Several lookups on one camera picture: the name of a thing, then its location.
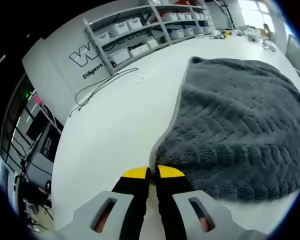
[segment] logo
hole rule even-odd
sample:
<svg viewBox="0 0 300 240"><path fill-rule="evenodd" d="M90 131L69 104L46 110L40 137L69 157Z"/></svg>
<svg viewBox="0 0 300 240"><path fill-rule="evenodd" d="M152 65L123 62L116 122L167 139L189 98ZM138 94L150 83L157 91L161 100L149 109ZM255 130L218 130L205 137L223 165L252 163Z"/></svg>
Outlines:
<svg viewBox="0 0 300 240"><path fill-rule="evenodd" d="M139 42L139 43L137 43L137 44L135 44L133 46L128 46L128 50L130 51L131 49L136 49L137 47L140 47L142 45L143 45L143 43Z"/></svg>
<svg viewBox="0 0 300 240"><path fill-rule="evenodd" d="M79 48L78 52L75 51L71 53L69 58L82 68L88 64L89 60L93 60L98 57L98 54L92 48L92 43L89 41L87 46L83 45Z"/></svg>
<svg viewBox="0 0 300 240"><path fill-rule="evenodd" d="M94 69L91 69L91 70L87 71L85 74L82 75L82 77L83 77L84 79L90 77L91 75L95 74L95 72L96 72L97 70L99 70L101 67L103 67L103 64L102 64L102 63L100 63L100 64L99 64L98 66L96 66Z"/></svg>

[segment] white table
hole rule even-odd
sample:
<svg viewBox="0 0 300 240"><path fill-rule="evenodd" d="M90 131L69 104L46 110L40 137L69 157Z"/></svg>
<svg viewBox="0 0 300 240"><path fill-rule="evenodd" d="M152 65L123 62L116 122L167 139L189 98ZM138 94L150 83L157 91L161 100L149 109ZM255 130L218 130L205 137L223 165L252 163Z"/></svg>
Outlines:
<svg viewBox="0 0 300 240"><path fill-rule="evenodd" d="M150 151L169 125L192 56L260 60L278 68L300 91L300 78L278 48L264 50L244 37L194 38L132 63L125 69L138 71L102 89L66 121L52 176L56 229L70 223L74 211L99 192L111 190L123 172L149 165ZM151 188L140 239L165 239L154 191ZM269 233L296 196L294 192L261 203L220 202L242 227Z"/></svg>

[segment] plastic box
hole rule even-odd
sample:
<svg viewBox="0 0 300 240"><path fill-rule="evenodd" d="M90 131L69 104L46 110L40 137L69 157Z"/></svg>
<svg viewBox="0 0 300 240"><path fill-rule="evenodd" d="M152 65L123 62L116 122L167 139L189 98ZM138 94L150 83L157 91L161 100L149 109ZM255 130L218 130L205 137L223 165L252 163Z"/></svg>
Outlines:
<svg viewBox="0 0 300 240"><path fill-rule="evenodd" d="M200 13L195 12L194 14L195 14L197 20L200 20L200 19L201 19Z"/></svg>
<svg viewBox="0 0 300 240"><path fill-rule="evenodd" d="M109 35L109 32L106 31L98 36L96 36L96 39L98 39L98 41L101 43L101 44L106 44L107 42L110 41L110 35Z"/></svg>
<svg viewBox="0 0 300 240"><path fill-rule="evenodd" d="M178 12L176 16L178 17L179 20L186 20L186 16L184 12Z"/></svg>
<svg viewBox="0 0 300 240"><path fill-rule="evenodd" d="M202 30L204 34L211 34L214 31L210 26L203 26Z"/></svg>
<svg viewBox="0 0 300 240"><path fill-rule="evenodd" d="M153 49L158 46L157 41L154 38L149 39L146 44L149 46L149 48Z"/></svg>
<svg viewBox="0 0 300 240"><path fill-rule="evenodd" d="M190 12L186 12L186 13L184 14L184 16L185 16L185 19L186 19L186 20L191 20L191 19L193 19Z"/></svg>
<svg viewBox="0 0 300 240"><path fill-rule="evenodd" d="M162 20L165 22L169 22L169 21L177 21L178 17L177 14L175 12L168 12L166 13L163 17Z"/></svg>
<svg viewBox="0 0 300 240"><path fill-rule="evenodd" d="M202 26L196 26L193 28L194 34L204 34L204 30Z"/></svg>
<svg viewBox="0 0 300 240"><path fill-rule="evenodd" d="M116 65L130 58L129 51L126 48L120 49L109 56L109 60L114 62Z"/></svg>
<svg viewBox="0 0 300 240"><path fill-rule="evenodd" d="M193 35L195 35L194 29L192 27L183 29L183 34L185 36L193 36Z"/></svg>
<svg viewBox="0 0 300 240"><path fill-rule="evenodd" d="M141 54L141 50L139 47L136 47L136 48L130 50L131 57L136 57L139 54Z"/></svg>
<svg viewBox="0 0 300 240"><path fill-rule="evenodd" d="M175 30L170 33L170 36L172 39L181 39L185 36L184 30L183 29Z"/></svg>
<svg viewBox="0 0 300 240"><path fill-rule="evenodd" d="M113 25L112 30L113 30L112 31L113 36L118 36L126 32L129 32L129 28L126 21Z"/></svg>
<svg viewBox="0 0 300 240"><path fill-rule="evenodd" d="M128 25L128 28L130 30L139 29L139 28L142 28L142 26L143 26L140 21L140 17L126 21L126 24Z"/></svg>
<svg viewBox="0 0 300 240"><path fill-rule="evenodd" d="M208 20L208 19L206 19L206 15L204 15L203 13L200 13L200 19L201 20Z"/></svg>
<svg viewBox="0 0 300 240"><path fill-rule="evenodd" d="M149 50L149 47L148 47L147 44L144 44L144 45L141 45L141 46L139 47L139 49L140 49L140 51L141 51L142 53L144 53L144 52L146 52L146 51Z"/></svg>

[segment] gray towel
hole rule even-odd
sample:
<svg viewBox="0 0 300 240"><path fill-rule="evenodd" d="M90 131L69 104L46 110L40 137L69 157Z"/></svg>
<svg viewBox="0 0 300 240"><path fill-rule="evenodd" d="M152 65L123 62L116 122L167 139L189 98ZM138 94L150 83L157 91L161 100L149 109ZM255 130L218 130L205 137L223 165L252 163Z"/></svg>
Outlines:
<svg viewBox="0 0 300 240"><path fill-rule="evenodd" d="M154 163L215 198L283 197L300 187L300 93L264 62L193 57Z"/></svg>

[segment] wire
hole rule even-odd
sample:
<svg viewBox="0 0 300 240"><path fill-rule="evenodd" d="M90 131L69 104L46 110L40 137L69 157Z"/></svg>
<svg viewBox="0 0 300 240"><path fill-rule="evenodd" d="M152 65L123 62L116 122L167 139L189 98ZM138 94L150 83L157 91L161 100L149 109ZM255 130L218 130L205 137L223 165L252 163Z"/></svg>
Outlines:
<svg viewBox="0 0 300 240"><path fill-rule="evenodd" d="M19 146L22 148L22 150L23 150L23 152L24 152L24 156L26 157L27 156L27 154L26 154L26 150L25 150L25 148L21 145L21 143L20 142L18 142L17 141L17 139L14 137L14 136L12 136L12 138L16 141L16 143L17 144L19 144Z"/></svg>
<svg viewBox="0 0 300 240"><path fill-rule="evenodd" d="M108 52L108 51L110 51L111 49L113 49L114 47L115 47L115 45L116 45L116 43L114 43L113 45L112 45L112 47L110 47L109 49L103 49L103 51L105 51L105 52Z"/></svg>
<svg viewBox="0 0 300 240"><path fill-rule="evenodd" d="M98 81L98 82L96 82L96 83L94 83L94 84L91 84L91 85L89 85L89 86L86 86L86 87L84 87L83 89L81 89L80 91L78 91L78 92L76 93L76 95L74 96L74 100L75 100L75 102L76 102L76 104L77 104L78 106L77 106L76 108L74 108L74 109L70 112L69 117L71 117L72 113L73 113L74 111L76 111L77 109L78 109L78 111L80 111L81 108L82 108L83 106L85 106L85 105L88 104L88 102L90 101L90 99L91 99L97 92L99 92L100 90L102 90L102 89L103 89L104 87L106 87L108 84L112 83L113 81L117 80L118 78L120 78L120 77L122 77L122 76L124 76L124 75L126 75L126 74L129 74L129 73L131 73L131 72L137 71L138 69L139 69L139 68L137 68L137 67L126 69L126 70L121 71L121 72L118 72L118 73L116 73L115 75L110 76L110 77L108 77L108 78L106 78L106 79L103 79L103 80ZM78 100L77 100L78 94L81 93L82 91L84 91L84 90L90 88L90 87L93 87L93 86L97 85L97 84L100 84L100 85L98 85L98 86L92 91L92 93L89 95L89 97L88 97L87 99L85 99L82 103L79 103Z"/></svg>
<svg viewBox="0 0 300 240"><path fill-rule="evenodd" d="M42 227L45 230L49 230L48 228L42 226L41 224L37 223L37 221L35 219L33 219L28 213L27 214L27 218L25 219L26 224L30 225L30 226L39 226Z"/></svg>
<svg viewBox="0 0 300 240"><path fill-rule="evenodd" d="M32 161L29 161L30 164L32 164L34 167L36 167L37 169L41 170L42 172L49 174L52 177L52 174L50 172L47 172L45 170L43 170L42 168L38 167L37 165L35 165Z"/></svg>
<svg viewBox="0 0 300 240"><path fill-rule="evenodd" d="M41 207L44 208L44 210L46 211L46 213L49 215L49 217L54 220L54 218L51 216L50 212L48 211L48 209L44 206L44 205L41 205Z"/></svg>
<svg viewBox="0 0 300 240"><path fill-rule="evenodd" d="M42 226L41 224L38 224L38 223L31 224L31 226L39 226L39 227L42 227L43 229L45 229L45 230L48 230L48 231L49 231L49 229L48 229L48 228L46 228L46 227L44 227L44 226Z"/></svg>

